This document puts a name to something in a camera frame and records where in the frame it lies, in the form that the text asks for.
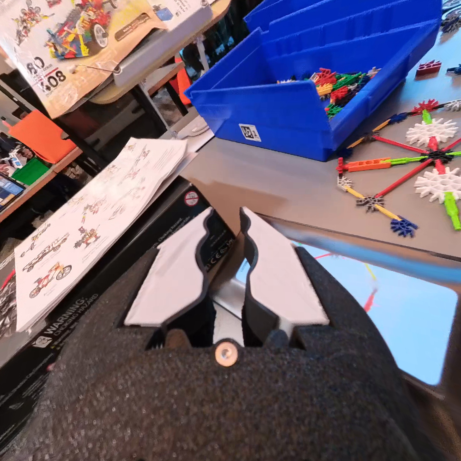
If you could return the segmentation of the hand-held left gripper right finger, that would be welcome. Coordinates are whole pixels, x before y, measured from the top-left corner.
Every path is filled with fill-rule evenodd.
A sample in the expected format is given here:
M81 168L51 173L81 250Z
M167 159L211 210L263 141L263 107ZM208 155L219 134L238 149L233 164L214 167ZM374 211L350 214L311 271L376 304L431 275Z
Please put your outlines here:
M244 255L250 264L244 304L251 330L328 325L297 247L246 206L239 213Z

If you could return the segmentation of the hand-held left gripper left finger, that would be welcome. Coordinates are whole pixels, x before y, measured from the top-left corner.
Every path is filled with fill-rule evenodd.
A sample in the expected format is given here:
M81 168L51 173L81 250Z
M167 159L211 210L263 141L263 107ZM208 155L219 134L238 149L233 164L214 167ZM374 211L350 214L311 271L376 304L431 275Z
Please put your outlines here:
M214 209L208 207L171 235L158 253L124 318L124 326L165 329L201 303L208 291L200 255Z

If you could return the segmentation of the colourful toy wheel model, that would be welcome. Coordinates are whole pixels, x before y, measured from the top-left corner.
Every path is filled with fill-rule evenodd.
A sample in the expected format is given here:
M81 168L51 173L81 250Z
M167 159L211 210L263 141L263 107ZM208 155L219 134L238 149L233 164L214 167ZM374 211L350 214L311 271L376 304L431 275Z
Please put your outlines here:
M337 160L337 187L355 198L357 207L366 212L379 212L389 219L390 230L400 237L414 237L418 226L397 215L384 206L385 197L409 180L415 179L414 191L421 198L430 196L430 202L438 201L445 208L454 231L460 232L460 168L449 167L449 163L460 158L460 127L453 120L435 118L432 114L444 110L460 112L461 101L455 99L440 103L435 99L422 101L410 112L401 112L386 119L372 131L351 143ZM383 137L380 131L388 126L401 123L408 118L420 117L420 122L407 129L405 143ZM345 161L345 155L365 142L380 142L415 153L413 157L374 158ZM414 168L378 193L363 195L356 191L346 173L388 170L395 166L413 164Z

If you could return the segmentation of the pile of colourful toy pieces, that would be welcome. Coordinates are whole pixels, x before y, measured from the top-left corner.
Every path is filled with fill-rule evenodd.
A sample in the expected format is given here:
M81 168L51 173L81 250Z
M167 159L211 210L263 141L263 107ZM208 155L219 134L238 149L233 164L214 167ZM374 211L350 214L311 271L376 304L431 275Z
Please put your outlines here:
M297 76L292 74L284 79L277 79L274 84L293 85L311 82L318 102L308 93L303 102L303 109L322 109L329 121L337 116L360 92L381 72L381 67L373 66L366 72L337 72L331 68L320 67L313 72L304 72Z

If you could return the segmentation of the black toy box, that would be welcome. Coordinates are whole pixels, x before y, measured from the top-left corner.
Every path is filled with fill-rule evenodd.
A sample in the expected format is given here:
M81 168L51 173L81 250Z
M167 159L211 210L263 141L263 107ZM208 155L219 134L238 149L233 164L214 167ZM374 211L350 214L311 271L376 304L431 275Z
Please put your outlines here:
M178 176L31 333L7 336L7 327L1 327L1 454L30 418L52 365L83 315L147 251L210 205L196 184Z

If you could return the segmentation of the white instruction booklet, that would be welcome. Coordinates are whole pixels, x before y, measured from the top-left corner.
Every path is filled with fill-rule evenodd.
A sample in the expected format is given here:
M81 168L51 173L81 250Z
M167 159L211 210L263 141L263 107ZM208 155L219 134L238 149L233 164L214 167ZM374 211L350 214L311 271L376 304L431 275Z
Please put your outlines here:
M187 143L131 138L15 248L17 332L47 315L136 221L187 155Z

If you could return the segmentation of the smartphone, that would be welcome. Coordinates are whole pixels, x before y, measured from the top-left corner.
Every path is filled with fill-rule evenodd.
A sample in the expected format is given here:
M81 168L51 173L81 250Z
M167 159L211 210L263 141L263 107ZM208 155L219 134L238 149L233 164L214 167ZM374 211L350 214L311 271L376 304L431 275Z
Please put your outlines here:
M460 257L259 214L306 250L365 308L398 366L447 381L460 322Z

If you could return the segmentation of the white plastic sheet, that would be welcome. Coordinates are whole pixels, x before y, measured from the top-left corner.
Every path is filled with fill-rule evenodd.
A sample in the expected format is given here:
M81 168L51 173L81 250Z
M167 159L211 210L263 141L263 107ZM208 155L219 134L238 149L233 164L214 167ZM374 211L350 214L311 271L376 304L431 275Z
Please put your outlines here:
M210 140L215 138L215 134L200 115L196 116L181 130L174 130L172 133L173 137L177 140L187 141L188 153L196 153Z

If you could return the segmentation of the wooden side desk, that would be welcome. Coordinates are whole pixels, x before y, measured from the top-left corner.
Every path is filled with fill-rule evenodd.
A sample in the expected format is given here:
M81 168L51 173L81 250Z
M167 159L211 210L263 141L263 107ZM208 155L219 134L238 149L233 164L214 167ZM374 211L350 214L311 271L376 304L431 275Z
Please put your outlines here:
M51 165L50 169L40 178L38 178L32 185L27 186L25 190L11 200L7 206L3 207L0 211L0 221L3 222L8 216L10 216L15 210L23 205L27 200L34 196L39 190L41 190L47 183L49 183L61 170L65 169L72 161L76 160L83 154L82 150L78 147L74 148L58 163Z

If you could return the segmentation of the orange folder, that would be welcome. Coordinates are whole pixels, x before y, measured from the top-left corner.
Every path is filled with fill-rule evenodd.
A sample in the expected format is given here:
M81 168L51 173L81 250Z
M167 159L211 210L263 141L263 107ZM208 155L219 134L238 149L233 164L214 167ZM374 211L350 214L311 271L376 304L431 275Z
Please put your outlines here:
M38 110L9 128L9 134L51 164L58 163L77 147L71 139L63 139L63 130Z

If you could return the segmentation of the orange traffic cone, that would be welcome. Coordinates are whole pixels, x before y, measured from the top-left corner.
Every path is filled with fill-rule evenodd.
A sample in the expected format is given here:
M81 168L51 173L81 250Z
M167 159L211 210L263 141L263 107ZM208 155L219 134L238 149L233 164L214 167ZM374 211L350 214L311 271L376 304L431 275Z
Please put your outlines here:
M184 104L187 107L190 107L192 105L191 101L184 94L184 91L191 86L191 79L186 71L184 61L182 60L179 54L175 55L174 61L176 64L183 64L183 67L178 71L174 78L170 79L170 83L173 89L175 89L176 93L180 97L182 104Z

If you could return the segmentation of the red toy connector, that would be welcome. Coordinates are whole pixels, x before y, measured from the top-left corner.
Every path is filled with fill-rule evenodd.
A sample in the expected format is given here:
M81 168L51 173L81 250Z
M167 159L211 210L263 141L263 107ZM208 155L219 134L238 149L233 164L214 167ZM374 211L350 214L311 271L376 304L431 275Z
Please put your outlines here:
M415 73L416 78L421 78L433 74L437 74L441 69L441 61L431 60L425 63L420 63Z

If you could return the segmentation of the toy packaging bag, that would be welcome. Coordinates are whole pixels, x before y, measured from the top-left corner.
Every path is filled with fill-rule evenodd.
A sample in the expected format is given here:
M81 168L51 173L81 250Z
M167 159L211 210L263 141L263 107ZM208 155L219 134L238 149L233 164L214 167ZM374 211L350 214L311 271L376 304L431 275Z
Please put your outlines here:
M102 84L152 30L167 30L148 1L5 0L0 42L50 118Z

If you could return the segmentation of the white instruction sheet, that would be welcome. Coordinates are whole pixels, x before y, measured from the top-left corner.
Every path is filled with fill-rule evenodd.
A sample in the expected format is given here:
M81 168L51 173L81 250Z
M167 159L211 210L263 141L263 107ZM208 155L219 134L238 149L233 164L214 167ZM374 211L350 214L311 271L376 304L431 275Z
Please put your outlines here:
M160 31L196 32L213 17L206 0L147 0L154 28Z

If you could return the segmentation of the round wooden table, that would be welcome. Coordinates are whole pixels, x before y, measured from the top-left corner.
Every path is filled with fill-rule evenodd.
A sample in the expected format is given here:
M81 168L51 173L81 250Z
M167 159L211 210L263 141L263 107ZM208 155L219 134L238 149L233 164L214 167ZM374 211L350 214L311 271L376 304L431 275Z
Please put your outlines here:
M175 29L154 32L119 64L119 71L113 72L91 94L89 100L98 105L107 105L117 101L136 85L144 83L152 74L156 74L155 82L171 75L174 67L166 71L158 70L220 21L227 14L230 3L230 0L214 1L208 9L194 13Z

